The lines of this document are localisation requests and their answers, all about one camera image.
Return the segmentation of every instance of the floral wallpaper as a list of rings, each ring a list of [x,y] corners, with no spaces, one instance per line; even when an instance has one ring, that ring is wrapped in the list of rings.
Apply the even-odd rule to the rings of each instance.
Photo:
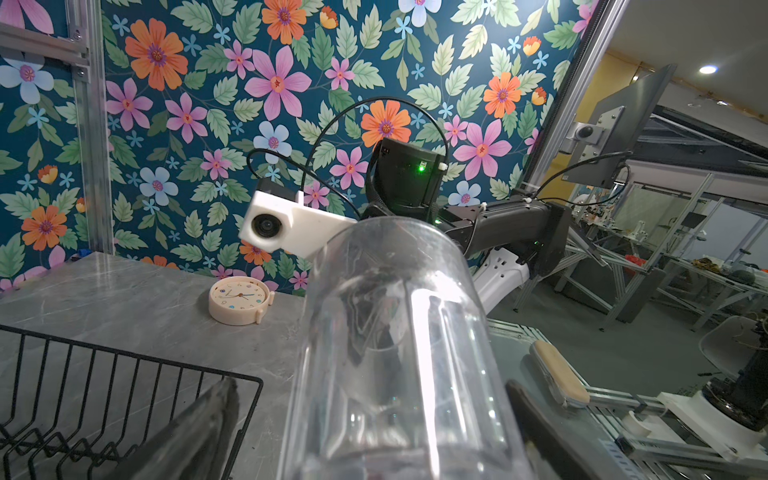
[[[594,6],[588,0],[104,0],[120,255],[203,275],[250,275],[303,295],[311,262],[237,238],[256,186],[248,151],[315,172],[357,206],[383,137],[442,151],[439,201],[477,204],[516,186]],[[380,95],[407,98],[336,113]],[[261,177],[300,172],[255,156]],[[309,207],[353,213],[309,179]]]

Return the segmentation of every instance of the ceiling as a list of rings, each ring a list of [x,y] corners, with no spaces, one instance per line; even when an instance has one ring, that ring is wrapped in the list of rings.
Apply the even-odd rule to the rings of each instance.
[[[632,0],[611,49],[768,115],[766,0]],[[699,73],[704,65],[718,72]]]

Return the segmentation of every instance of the clock face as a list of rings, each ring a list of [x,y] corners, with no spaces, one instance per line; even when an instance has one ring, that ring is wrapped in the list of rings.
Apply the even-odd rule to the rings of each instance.
[[[250,310],[266,302],[266,293],[255,283],[233,280],[216,288],[214,301],[232,310]]]

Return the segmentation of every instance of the black cable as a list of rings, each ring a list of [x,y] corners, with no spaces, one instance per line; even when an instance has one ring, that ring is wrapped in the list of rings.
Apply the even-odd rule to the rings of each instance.
[[[445,132],[442,131],[442,128],[440,128],[440,125],[437,123],[437,120],[435,120],[435,118],[433,118],[432,115],[430,115],[428,111],[426,111],[423,108],[419,107],[417,104],[412,103],[411,101],[403,100],[401,98],[397,98],[397,97],[372,97],[372,98],[367,98],[365,100],[360,100],[360,101],[357,101],[357,102],[351,104],[349,107],[347,107],[344,110],[342,110],[341,112],[339,112],[339,114],[336,115],[333,118],[333,120],[328,122],[328,124],[320,131],[320,135],[317,136],[317,140],[315,140],[315,143],[312,145],[312,150],[310,151],[310,154],[306,157],[307,165],[309,164],[310,160],[312,160],[312,158],[315,156],[315,151],[317,150],[318,146],[320,145],[320,139],[323,138],[323,135],[325,135],[326,132],[337,121],[339,121],[346,114],[346,112],[352,110],[353,108],[358,108],[360,105],[372,103],[374,101],[379,101],[379,100],[381,100],[381,101],[384,101],[384,100],[387,100],[387,101],[389,101],[389,100],[398,101],[398,102],[400,102],[402,104],[406,104],[406,105],[408,105],[410,107],[413,107],[417,111],[420,111],[423,114],[425,114],[427,116],[427,118],[429,119],[429,121],[431,121],[432,124],[435,125],[435,127],[437,128],[438,133],[440,133],[440,137],[442,138],[442,143],[445,145],[445,158],[446,159],[448,158],[448,152],[449,152],[448,139],[445,138]],[[301,185],[300,185],[301,188],[304,188],[304,180],[306,179],[306,175],[309,173],[306,170],[303,170],[303,172],[304,172],[304,175],[301,176]]]
[[[274,150],[270,150],[269,148],[254,148],[253,150],[248,152],[248,156],[246,157],[245,161],[246,161],[246,164],[248,165],[248,170],[250,170],[251,173],[253,173],[254,177],[260,178],[259,175],[256,173],[256,171],[253,169],[253,165],[251,165],[251,162],[250,162],[250,158],[253,156],[253,154],[271,154],[271,155],[274,155],[275,157],[282,158],[287,163],[293,165],[294,167],[297,167],[299,170],[304,172],[305,175],[309,174],[315,180],[319,181],[324,187],[328,188],[333,193],[335,193],[336,195],[341,197],[341,199],[344,200],[345,202],[347,202],[348,205],[352,208],[352,211],[355,212],[355,215],[357,216],[357,219],[360,220],[362,218],[362,215],[360,214],[359,210],[357,210],[357,207],[355,207],[355,204],[353,204],[352,201],[349,198],[347,198],[345,194],[342,194],[336,188],[334,188],[331,185],[329,185],[325,180],[323,180],[322,178],[318,177],[314,172],[308,171],[307,168],[304,165],[294,161],[291,157],[286,157],[285,155],[283,155],[281,153],[278,153],[278,152],[276,152]]]

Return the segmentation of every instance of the pink flower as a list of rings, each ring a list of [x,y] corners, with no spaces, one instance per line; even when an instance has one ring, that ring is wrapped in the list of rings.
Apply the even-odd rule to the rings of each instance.
[[[116,101],[107,100],[107,112],[113,115],[123,112],[120,116],[120,126],[125,131],[129,131],[134,127],[134,120],[140,127],[149,128],[147,115],[139,110],[149,110],[152,108],[152,100],[147,97],[136,98],[136,82],[133,78],[123,82],[123,89],[125,93],[123,93],[118,84],[113,81],[107,82],[107,91],[110,95],[117,98]]]
[[[578,14],[583,20],[576,22],[574,25],[574,33],[581,32],[581,37],[584,37],[584,31],[587,29],[587,25],[589,25],[589,21],[592,19],[592,14],[594,14],[594,9],[597,6],[597,2],[592,2],[592,5],[583,4],[578,6]]]
[[[264,282],[264,268],[262,268],[261,265],[255,266],[253,270],[250,271],[250,276],[260,282]],[[272,280],[267,280],[264,282],[264,285],[266,285],[266,288],[270,289],[270,292],[274,292],[278,287],[277,283]]]
[[[445,129],[445,139],[451,141],[451,146],[455,147],[459,140],[466,140],[467,134],[464,133],[464,130],[467,129],[467,126],[469,123],[463,121],[462,123],[459,123],[461,118],[456,115],[453,118],[453,123],[445,122],[442,127]]]
[[[320,208],[320,204],[324,207],[328,207],[329,201],[326,195],[331,190],[328,187],[320,188],[320,182],[315,180],[311,185],[304,187],[304,204],[312,202],[312,208]]]
[[[306,280],[306,272],[302,272],[299,275],[299,272],[293,271],[293,278],[289,278],[288,281],[293,284],[293,289],[298,290],[301,288],[306,288],[307,280]]]
[[[275,57],[272,66],[270,56],[261,50],[253,52],[253,65],[265,78],[251,78],[245,84],[245,91],[253,97],[263,97],[269,94],[264,102],[264,114],[267,120],[274,120],[280,114],[280,102],[286,106],[286,111],[294,117],[301,117],[301,102],[292,91],[306,91],[312,81],[306,74],[298,71],[288,75],[293,67],[293,53],[290,46],[282,47]]]
[[[525,139],[525,144],[528,145],[528,155],[531,154],[533,146],[536,144],[536,139],[538,138],[538,128],[534,128],[531,135],[533,136]]]
[[[32,25],[43,33],[53,35],[51,16],[35,0],[2,0],[0,3],[0,23],[24,28],[24,14]]]
[[[467,165],[466,170],[464,170],[464,176],[467,180],[471,180],[477,176],[481,164],[484,174],[491,178],[496,176],[498,164],[493,157],[506,155],[512,149],[512,146],[506,140],[493,143],[501,132],[501,119],[491,122],[488,128],[485,129],[484,137],[480,125],[469,124],[467,127],[467,140],[469,140],[469,143],[471,143],[472,146],[462,145],[453,152],[453,157],[458,161],[472,159],[472,161],[469,162],[469,165]]]
[[[178,130],[181,128],[181,137],[185,142],[190,143],[192,141],[192,131],[200,135],[201,137],[208,136],[208,130],[205,129],[203,124],[199,120],[203,120],[208,114],[208,110],[203,107],[195,107],[192,110],[192,99],[188,93],[181,95],[181,106],[173,100],[165,101],[165,108],[174,115],[176,118],[169,118],[165,124],[166,127],[171,130]]]
[[[224,50],[224,54],[231,60],[231,62],[227,64],[227,71],[237,70],[237,76],[242,80],[245,78],[245,70],[256,70],[256,67],[253,66],[253,62],[248,60],[251,55],[253,55],[253,50],[250,48],[243,50],[243,46],[240,45],[237,40],[235,40],[233,46],[234,48],[231,50],[229,48]]]
[[[360,150],[360,147],[355,147],[355,149],[352,150],[351,159],[346,152],[341,149],[336,151],[336,158],[339,159],[341,165],[333,165],[330,172],[334,177],[343,175],[343,177],[341,177],[341,188],[343,190],[349,188],[352,180],[355,181],[355,185],[358,187],[362,187],[366,183],[366,179],[363,178],[361,174],[368,171],[368,162],[360,161],[360,158],[362,158],[362,150]]]
[[[339,85],[343,90],[349,90],[349,82],[355,77],[355,72],[349,70],[349,60],[344,58],[339,65],[336,57],[331,58],[331,68],[326,70],[326,76],[332,78],[331,90],[336,90]]]
[[[227,168],[232,166],[232,162],[221,157],[221,149],[214,151],[214,154],[211,154],[209,151],[204,151],[203,157],[205,157],[206,161],[200,165],[200,168],[203,170],[210,170],[211,180],[216,180],[219,176],[222,178],[230,177]]]

